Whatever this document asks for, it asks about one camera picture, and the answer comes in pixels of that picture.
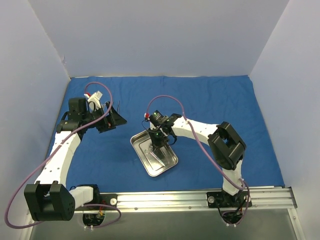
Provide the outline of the steel forceps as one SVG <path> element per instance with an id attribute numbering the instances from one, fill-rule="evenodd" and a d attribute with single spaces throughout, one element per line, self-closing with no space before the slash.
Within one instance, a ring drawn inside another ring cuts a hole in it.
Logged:
<path id="1" fill-rule="evenodd" d="M 153 148 L 152 148 L 152 147 L 146 149 L 146 150 L 145 150 L 145 153 L 152 155 L 162 166 L 165 166 L 165 164 L 162 162 L 162 160 L 160 160 L 160 159 L 158 158 L 158 156 L 153 152 Z"/>

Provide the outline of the stainless steel instrument tray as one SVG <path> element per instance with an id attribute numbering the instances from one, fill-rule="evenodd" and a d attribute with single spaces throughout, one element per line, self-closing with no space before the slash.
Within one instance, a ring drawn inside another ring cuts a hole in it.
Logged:
<path id="1" fill-rule="evenodd" d="M 152 148 L 152 141 L 146 130 L 132 136 L 130 143 L 148 175 L 151 177 L 157 177 L 178 164 L 178 157 L 170 146 L 164 146 L 153 151 L 158 158 L 162 160 L 164 166 L 162 166 L 152 155 L 145 153 L 146 149 Z"/>

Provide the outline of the blue surgical drape cloth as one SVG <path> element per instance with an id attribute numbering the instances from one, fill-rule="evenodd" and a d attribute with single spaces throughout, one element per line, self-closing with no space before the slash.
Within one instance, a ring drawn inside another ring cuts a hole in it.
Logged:
<path id="1" fill-rule="evenodd" d="M 87 77 L 73 78 L 51 101 L 59 105 L 57 118 L 68 110 L 68 101 L 84 92 L 102 92 L 102 101 L 113 100 L 127 123 L 99 133 L 89 129 L 76 149 L 66 185 L 96 184 L 101 192 L 151 192 L 219 189 L 223 177 L 193 139 L 180 137 L 172 146 L 178 157 L 174 167 L 151 177 L 131 145 L 131 137 L 147 124 L 144 113 L 185 113 L 206 123 L 230 123 L 246 144 L 241 174 L 250 187 L 284 186 L 253 83 L 246 75 L 230 77 Z"/>

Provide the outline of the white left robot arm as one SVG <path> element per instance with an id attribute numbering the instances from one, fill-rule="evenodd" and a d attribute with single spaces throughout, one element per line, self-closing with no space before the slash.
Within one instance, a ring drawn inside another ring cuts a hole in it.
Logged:
<path id="1" fill-rule="evenodd" d="M 24 197 L 36 222 L 69 221 L 78 208 L 95 210 L 103 203 L 96 184 L 81 184 L 69 190 L 66 187 L 68 171 L 84 134 L 95 128 L 99 133 L 126 124 L 111 103 L 107 110 L 93 111 L 85 103 L 71 103 L 56 127 L 54 144 L 48 161 L 33 184 L 24 188 Z"/>

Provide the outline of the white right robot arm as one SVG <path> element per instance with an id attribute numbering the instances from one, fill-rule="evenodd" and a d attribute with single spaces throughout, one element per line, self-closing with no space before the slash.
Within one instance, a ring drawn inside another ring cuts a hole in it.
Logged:
<path id="1" fill-rule="evenodd" d="M 223 176 L 222 200 L 227 206 L 240 201 L 245 189 L 242 163 L 247 148 L 245 142 L 228 122 L 209 124 L 188 119 L 179 114 L 164 116 L 156 111 L 149 115 L 148 129 L 152 146 L 159 149 L 168 144 L 169 136 L 193 139 Z"/>

